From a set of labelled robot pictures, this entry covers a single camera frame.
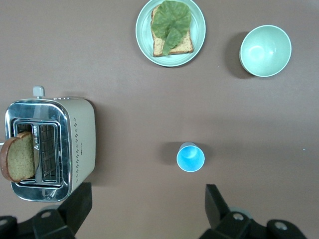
screw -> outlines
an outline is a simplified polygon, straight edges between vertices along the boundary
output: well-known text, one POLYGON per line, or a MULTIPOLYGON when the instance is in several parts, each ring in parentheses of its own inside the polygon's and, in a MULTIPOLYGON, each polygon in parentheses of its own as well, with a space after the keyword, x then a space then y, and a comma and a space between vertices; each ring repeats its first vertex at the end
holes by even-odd
POLYGON ((288 229, 288 227, 287 227, 284 223, 282 223, 282 222, 275 222, 275 226, 276 226, 278 229, 284 230, 284 231, 288 229))
POLYGON ((241 215, 240 213, 235 213, 235 214, 233 215, 233 217, 234 217, 234 219, 239 220, 239 221, 244 220, 243 215, 241 215))
POLYGON ((42 218, 48 218, 51 216, 51 212, 45 212, 41 215, 42 218))
POLYGON ((8 222, 7 219, 0 220, 0 226, 5 225, 8 222))

toaster knob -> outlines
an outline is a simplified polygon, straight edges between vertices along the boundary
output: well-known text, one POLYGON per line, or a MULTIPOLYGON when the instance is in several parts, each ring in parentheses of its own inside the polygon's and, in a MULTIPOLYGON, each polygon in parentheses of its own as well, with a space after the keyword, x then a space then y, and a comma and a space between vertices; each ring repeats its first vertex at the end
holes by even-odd
POLYGON ((41 99, 43 96, 45 96, 45 91, 43 86, 34 86, 33 87, 33 96, 37 97, 38 99, 41 99))

plate rim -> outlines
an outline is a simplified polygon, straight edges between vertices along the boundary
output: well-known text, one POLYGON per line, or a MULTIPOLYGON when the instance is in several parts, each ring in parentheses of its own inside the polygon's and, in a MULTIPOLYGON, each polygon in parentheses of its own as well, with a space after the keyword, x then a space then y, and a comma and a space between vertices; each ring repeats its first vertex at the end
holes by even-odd
POLYGON ((136 26, 135 26, 135 36, 136 36, 136 40, 137 40, 137 44, 140 48, 140 50, 142 51, 142 53, 150 60, 152 61, 153 63, 157 64, 157 65, 160 65, 160 66, 165 66, 165 67, 176 67, 176 66, 181 66, 181 65, 184 65, 186 64, 187 62, 191 61, 201 50, 201 48, 203 47, 203 44, 204 44, 204 41, 205 41, 205 38, 206 38, 206 21, 205 21, 205 17, 204 17, 204 14, 203 12, 201 11, 201 9, 199 8, 199 6, 193 1, 193 0, 176 0, 176 1, 179 1, 179 2, 183 2, 183 3, 187 3, 187 2, 190 2, 190 3, 193 3, 195 5, 195 7, 199 10, 199 13, 200 13, 200 16, 201 16, 201 20, 203 21, 203 27, 204 27, 204 34, 203 34, 203 38, 200 40, 200 46, 198 48, 198 50, 196 50, 195 52, 192 52, 190 54, 192 54, 189 58, 187 58, 186 60, 184 60, 183 62, 181 63, 175 63, 175 64, 166 64, 166 63, 160 63, 158 61, 155 60, 155 57, 149 57, 143 50, 143 48, 141 47, 140 45, 140 42, 139 42, 139 38, 138 38, 138 23, 139 23, 139 20, 141 18, 141 15, 142 15, 142 12, 143 10, 149 5, 151 4, 152 2, 163 2, 164 0, 149 0, 144 6, 143 8, 141 9, 138 17, 137 17, 137 21, 136 21, 136 26))

bread crust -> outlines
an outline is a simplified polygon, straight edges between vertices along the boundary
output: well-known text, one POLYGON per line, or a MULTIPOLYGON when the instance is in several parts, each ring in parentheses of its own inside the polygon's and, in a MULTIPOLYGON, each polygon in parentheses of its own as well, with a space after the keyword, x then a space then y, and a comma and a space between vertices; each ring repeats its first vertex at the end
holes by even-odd
POLYGON ((23 180, 23 178, 20 180, 14 180, 13 178, 11 178, 10 173, 9 173, 7 158, 8 158, 8 152, 10 150, 11 145, 15 141, 17 141, 18 139, 26 137, 30 134, 32 134, 32 133, 28 132, 28 131, 22 132, 22 133, 19 133, 16 137, 11 137, 10 139, 8 139, 4 142, 4 144, 1 148, 1 151, 0 151, 0 169, 1 169, 1 173, 2 173, 3 177, 6 180, 9 180, 9 181, 15 182, 15 183, 18 183, 21 180, 23 180))
MULTIPOLYGON (((154 14, 156 13, 156 11, 157 11, 157 9, 158 9, 159 6, 160 6, 160 4, 157 5, 156 7, 154 7, 154 9, 153 9, 152 12, 151 12, 151 27, 152 27, 153 20, 154 20, 154 14)), ((153 38, 153 56, 154 56, 154 57, 163 56, 162 54, 160 54, 160 55, 155 54, 155 40, 156 40, 157 37, 155 36, 155 34, 153 33, 152 30, 151 30, 151 32, 152 32, 152 38, 153 38)), ((172 49, 169 51, 169 53, 168 53, 169 55, 192 53, 192 52, 194 51, 193 42, 192 42, 191 37, 190 37, 190 29, 188 30, 187 34, 189 35, 189 41, 190 41, 190 44, 191 44, 191 49, 190 49, 189 51, 175 51, 175 52, 172 52, 172 50, 174 49, 174 48, 172 48, 172 49)))

cup rim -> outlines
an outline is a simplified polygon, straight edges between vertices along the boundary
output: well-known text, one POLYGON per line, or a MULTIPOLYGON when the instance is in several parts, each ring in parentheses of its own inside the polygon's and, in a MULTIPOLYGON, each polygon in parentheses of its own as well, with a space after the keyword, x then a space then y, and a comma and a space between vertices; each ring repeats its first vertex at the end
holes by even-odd
POLYGON ((254 75, 254 76, 258 76, 258 77, 270 77, 270 76, 274 76, 274 75, 278 74, 279 72, 281 72, 281 71, 287 66, 288 62, 290 61, 291 54, 292 54, 292 44, 291 44, 291 40, 290 40, 288 34, 287 34, 284 30, 282 30, 280 27, 278 27, 278 26, 271 25, 271 24, 266 24, 266 25, 261 25, 261 26, 255 27, 254 29, 252 29, 252 30, 245 36, 245 38, 244 38, 244 40, 243 40, 243 42, 241 43, 241 46, 240 46, 239 60, 240 60, 241 65, 244 67, 244 69, 245 69, 248 73, 250 73, 250 74, 252 74, 252 75, 254 75), (284 66, 283 66, 279 71, 277 71, 277 72, 275 72, 275 73, 273 73, 273 74, 270 74, 270 75, 259 75, 259 74, 253 73, 251 70, 249 70, 249 69, 245 66, 244 62, 242 61, 242 48, 243 48, 243 45, 244 45, 245 41, 247 40, 247 38, 249 37, 249 35, 251 35, 251 33, 253 33, 255 30, 257 30, 257 29, 259 29, 259 28, 263 28, 263 27, 273 27, 273 28, 276 28, 276 29, 280 30, 280 31, 286 36, 286 38, 288 39, 288 42, 289 42, 289 56, 288 56, 288 59, 287 59, 286 63, 284 64, 284 66))
POLYGON ((203 150, 201 150, 201 148, 199 148, 198 146, 196 146, 196 145, 187 145, 187 146, 185 146, 185 147, 179 149, 179 151, 178 151, 178 153, 177 153, 177 156, 176 156, 176 161, 177 161, 177 164, 178 164, 178 166, 180 167, 180 169, 182 169, 183 171, 188 172, 188 173, 193 173, 193 172, 196 172, 196 171, 198 171, 199 169, 201 169, 201 168, 203 167, 203 165, 204 165, 204 163, 205 163, 205 154, 204 154, 203 150), (183 168, 180 166, 180 164, 179 164, 179 162, 178 162, 178 156, 179 156, 180 152, 181 152, 183 149, 187 148, 187 147, 197 148, 197 149, 199 150, 200 154, 203 156, 203 162, 201 163, 200 167, 199 167, 198 169, 196 169, 196 170, 192 170, 192 171, 185 170, 185 169, 183 169, 183 168))

